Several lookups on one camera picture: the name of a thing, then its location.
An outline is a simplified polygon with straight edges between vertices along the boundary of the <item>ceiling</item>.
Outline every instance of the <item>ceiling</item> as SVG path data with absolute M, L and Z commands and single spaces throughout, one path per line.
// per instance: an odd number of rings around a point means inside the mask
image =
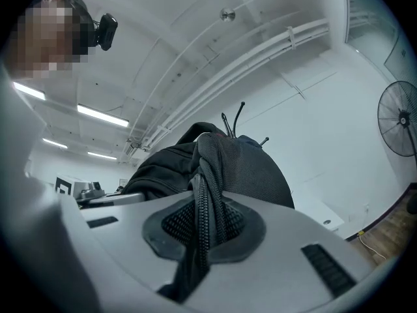
M 318 0 L 84 0 L 95 20 L 119 26 L 111 49 L 74 64 L 66 77 L 31 80 L 47 101 L 28 97 L 47 122 L 44 138 L 129 162 L 126 140 L 143 142 L 196 89 L 268 39 L 323 18 Z M 220 10 L 235 9 L 223 22 Z M 118 127 L 77 104 L 129 120 Z

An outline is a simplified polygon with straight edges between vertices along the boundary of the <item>ceiling light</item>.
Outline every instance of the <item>ceiling light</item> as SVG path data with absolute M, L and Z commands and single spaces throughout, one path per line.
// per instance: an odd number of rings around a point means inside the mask
M 61 143 L 55 143 L 55 142 L 53 142 L 51 140 L 48 140 L 48 139 L 45 139 L 45 138 L 43 138 L 43 140 L 44 140 L 44 142 L 51 143 L 52 145 L 55 145 L 55 146 L 58 146 L 58 147 L 62 147 L 63 149 L 68 148 L 66 145 L 63 145 Z
M 95 117 L 95 118 L 98 118 L 98 119 L 102 119 L 103 121 L 110 122 L 110 123 L 113 123 L 113 124 L 117 124 L 117 125 L 120 125 L 122 127 L 127 127 L 128 124 L 129 124 L 129 121 L 126 121 L 124 119 L 120 119 L 120 118 L 117 118 L 117 117 L 114 117 L 114 116 L 110 116 L 110 115 L 107 115 L 107 114 L 102 113 L 102 112 L 98 112 L 96 110 L 87 108 L 85 106 L 81 106 L 79 104 L 77 106 L 77 109 L 78 109 L 78 112 L 84 113 L 85 115 L 92 116 L 92 117 Z
M 117 158 L 115 158 L 114 156 L 101 155 L 101 154 L 92 153 L 92 152 L 88 152 L 88 153 L 90 155 L 94 155 L 95 157 L 106 158 L 106 159 L 111 159 L 111 160 L 117 160 Z
M 24 85 L 21 85 L 20 83 L 14 82 L 13 86 L 15 89 L 19 91 L 23 91 L 26 94 L 32 95 L 33 97 L 40 98 L 41 100 L 45 101 L 45 94 L 42 91 L 37 91 L 35 89 L 26 87 Z

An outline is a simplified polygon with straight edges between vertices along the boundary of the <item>cable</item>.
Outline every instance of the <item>cable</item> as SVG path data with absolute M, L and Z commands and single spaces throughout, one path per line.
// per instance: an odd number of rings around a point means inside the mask
M 121 106 L 118 106 L 118 107 L 114 108 L 114 109 L 104 110 L 103 112 L 112 112 L 113 110 L 116 110 L 116 109 L 119 109 L 119 108 L 122 108 L 122 107 L 123 107 L 123 104 Z
M 269 140 L 269 137 L 266 137 L 266 138 L 264 139 L 264 141 L 260 143 L 260 146 L 263 146 L 263 144 L 265 144 L 268 140 Z
M 236 123 L 237 123 L 237 119 L 239 118 L 240 112 L 242 111 L 242 108 L 243 108 L 244 105 L 245 105 L 245 102 L 241 102 L 240 103 L 239 111 L 237 112 L 237 115 L 235 117 L 235 121 L 233 122 L 233 135 L 232 135 L 232 138 L 236 138 Z
M 379 254 L 375 249 L 372 249 L 371 247 L 369 247 L 368 245 L 365 244 L 365 242 L 362 241 L 362 239 L 360 238 L 362 235 L 359 235 L 359 240 L 360 242 L 368 249 L 372 250 L 374 253 L 378 254 L 380 257 L 382 257 L 385 261 L 386 261 L 386 257 Z
M 224 113 L 222 113 L 222 120 L 223 120 L 223 123 L 224 123 L 224 127 L 226 128 L 227 136 L 233 138 L 233 132 L 230 129 L 230 125 L 227 122 L 227 117 Z

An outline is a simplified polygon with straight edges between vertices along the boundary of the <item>wooden floor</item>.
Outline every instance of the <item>wooden floor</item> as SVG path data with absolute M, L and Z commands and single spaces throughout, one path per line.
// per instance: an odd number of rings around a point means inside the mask
M 417 215 L 410 215 L 406 210 L 407 202 L 413 194 L 417 194 L 417 190 L 409 190 L 394 210 L 376 226 L 361 235 L 361 239 L 365 244 L 387 259 L 399 256 L 404 251 L 416 229 Z M 374 267 L 385 261 L 372 250 L 366 248 L 359 238 L 352 240 L 350 244 L 371 262 Z

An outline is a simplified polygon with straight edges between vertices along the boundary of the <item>ceiling pipe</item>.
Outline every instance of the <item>ceiling pipe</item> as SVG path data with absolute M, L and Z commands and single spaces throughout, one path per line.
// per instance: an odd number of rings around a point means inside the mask
M 175 93 L 173 96 L 170 97 L 170 99 L 167 101 L 167 103 L 171 103 L 172 100 L 174 100 L 175 97 L 177 97 L 182 90 L 184 90 L 184 88 L 209 64 L 211 64 L 214 60 L 216 60 L 222 53 L 226 52 L 227 50 L 230 50 L 233 46 L 236 46 L 237 44 L 241 43 L 242 41 L 246 40 L 247 38 L 250 38 L 251 36 L 262 32 L 265 29 L 268 29 L 269 27 L 271 27 L 272 25 L 274 25 L 275 23 L 278 23 L 279 21 L 282 21 L 283 19 L 289 18 L 291 16 L 294 16 L 296 14 L 300 14 L 301 11 L 296 10 L 294 12 L 288 13 L 286 15 L 282 15 L 282 16 L 278 16 L 277 18 L 268 21 L 266 23 L 263 23 L 262 25 L 260 25 L 259 27 L 256 27 L 255 29 L 252 29 L 251 31 L 248 31 L 247 33 L 245 33 L 244 35 L 242 35 L 241 37 L 239 37 L 238 39 L 232 41 L 231 43 L 229 43 L 227 46 L 225 46 L 223 49 L 221 49 L 217 55 L 215 55 L 212 59 L 210 59 L 209 61 L 207 61 L 203 67 L 201 67 L 200 69 L 196 70 L 194 72 L 194 74 L 187 80 L 187 82 L 182 86 L 182 88 Z M 152 122 L 150 123 L 150 125 L 147 127 L 145 133 L 143 134 L 142 138 L 140 139 L 140 142 L 143 141 L 143 139 L 145 138 L 145 136 L 147 136 L 147 134 L 154 128 L 154 126 L 157 124 L 157 122 L 159 121 L 159 119 L 163 116 L 163 114 L 165 114 L 167 112 L 167 106 L 165 105 L 155 116 L 155 118 L 152 120 Z
M 315 38 L 324 36 L 325 34 L 328 33 L 328 30 L 329 29 L 327 26 L 320 27 L 310 33 L 299 36 L 298 38 L 295 39 L 295 42 L 297 45 L 301 45 Z M 231 85 L 235 84 L 236 82 L 238 82 L 239 80 L 247 76 L 249 73 L 253 72 L 257 68 L 261 67 L 262 65 L 266 64 L 267 62 L 275 59 L 277 56 L 289 50 L 292 50 L 291 43 L 290 42 L 283 43 L 279 45 L 278 47 L 274 47 L 273 49 L 264 53 L 257 59 L 250 61 L 247 65 L 244 65 L 243 67 L 235 71 L 235 73 L 233 73 L 231 78 L 224 80 L 223 82 L 218 84 L 217 87 L 215 87 L 213 90 L 209 91 L 203 97 L 199 98 L 199 100 L 192 107 L 187 109 L 186 112 L 183 112 L 180 117 L 176 118 L 175 121 L 173 121 L 171 124 L 167 126 L 168 130 L 169 131 L 174 130 L 179 125 L 181 125 L 185 120 L 187 120 L 193 114 L 198 112 L 203 106 L 205 106 L 211 100 L 215 99 L 218 95 L 220 95 L 222 92 L 228 89 Z M 157 129 L 155 133 L 149 138 L 149 142 L 147 142 L 147 145 L 149 146 L 149 148 L 154 147 L 167 134 L 167 133 L 163 133 L 162 135 L 160 135 L 160 133 L 161 133 L 161 129 Z
M 317 20 L 317 21 L 313 21 L 313 22 L 309 22 L 306 23 L 304 25 L 300 25 L 298 27 L 295 27 L 293 29 L 293 33 L 297 34 L 300 32 L 303 32 L 305 30 L 314 28 L 314 27 L 318 27 L 320 25 L 326 25 L 327 24 L 327 20 L 326 19 L 321 19 L 321 20 Z M 270 48 L 271 46 L 277 44 L 278 42 L 281 42 L 285 39 L 288 39 L 290 37 L 289 32 L 286 31 L 284 33 L 281 33 L 275 37 L 272 37 L 270 40 L 256 46 L 254 49 L 248 51 L 247 53 L 241 55 L 238 59 L 236 59 L 235 61 L 233 61 L 231 64 L 227 65 L 224 69 L 222 69 L 219 73 L 217 73 L 215 76 L 213 76 L 213 78 L 211 78 L 208 82 L 204 83 L 196 92 L 194 92 L 190 97 L 188 97 L 162 124 L 161 126 L 163 127 L 167 127 L 169 130 L 172 129 L 172 127 L 179 121 L 181 120 L 184 116 L 186 116 L 190 111 L 192 111 L 196 105 L 198 105 L 199 103 L 201 103 L 202 101 L 206 100 L 211 94 L 215 93 L 219 88 L 223 87 L 225 84 L 231 82 L 231 80 L 235 77 L 237 77 L 238 75 L 242 74 L 245 70 L 250 69 L 252 66 L 256 65 L 258 62 L 266 59 L 269 55 L 273 55 L 276 52 L 284 49 L 286 46 L 291 47 L 291 43 L 285 43 L 282 44 L 281 46 L 283 46 L 282 48 L 274 48 L 272 49 L 272 53 L 266 52 L 264 54 L 261 54 L 257 59 L 254 59 L 252 62 L 249 62 L 249 64 L 244 65 L 243 67 L 240 67 L 237 71 L 235 71 L 231 78 L 228 78 L 224 81 L 222 81 L 220 83 L 220 85 L 218 85 L 213 91 L 209 91 L 207 94 L 203 95 L 203 93 L 209 89 L 210 87 L 212 87 L 213 85 L 215 85 L 215 83 L 219 82 L 221 79 L 228 77 L 228 75 L 237 67 L 239 67 L 240 65 L 244 64 L 246 61 L 248 61 L 249 59 L 251 59 L 252 57 L 254 57 L 255 55 L 257 55 L 258 53 L 261 53 L 262 51 Z M 195 106 L 191 106 L 191 103 L 195 100 L 197 100 L 197 104 Z M 177 118 L 175 121 L 173 121 L 177 115 L 180 115 L 179 118 Z M 155 139 L 155 137 L 157 137 L 157 135 L 159 134 L 160 129 L 157 128 L 157 130 L 154 132 L 154 134 L 144 143 L 144 146 L 149 146 L 153 139 Z
M 234 8 L 234 11 L 237 11 L 238 9 L 242 8 L 243 6 L 246 6 L 249 3 L 252 3 L 256 0 L 248 0 L 244 3 L 242 3 L 241 5 L 239 5 L 238 7 Z M 197 37 L 195 37 L 191 43 L 189 43 L 189 45 L 187 45 L 187 47 L 177 56 L 177 58 L 173 61 L 173 63 L 171 64 L 171 66 L 166 70 L 166 72 L 164 73 L 164 75 L 161 77 L 161 79 L 159 80 L 159 82 L 156 84 L 155 88 L 151 91 L 150 95 L 148 96 L 147 100 L 145 101 L 141 111 L 139 112 L 139 115 L 137 116 L 134 124 L 132 125 L 132 129 L 129 133 L 129 135 L 132 134 L 132 131 L 134 129 L 134 127 L 136 126 L 137 122 L 139 121 L 140 117 L 142 116 L 142 113 L 145 109 L 145 107 L 147 106 L 147 104 L 149 103 L 149 100 L 151 99 L 151 97 L 153 96 L 155 90 L 158 88 L 158 86 L 161 84 L 163 78 L 165 78 L 165 76 L 168 74 L 168 72 L 172 69 L 172 67 L 175 65 L 175 63 L 184 55 L 184 53 L 187 51 L 187 49 L 194 44 L 201 36 L 203 36 L 209 29 L 211 29 L 214 25 L 216 25 L 217 23 L 220 23 L 221 20 L 216 20 L 214 23 L 212 23 L 210 26 L 208 26 L 205 30 L 203 30 L 203 32 L 201 32 Z M 123 147 L 123 151 L 125 149 L 125 147 L 128 145 L 128 143 L 126 142 L 124 147 Z

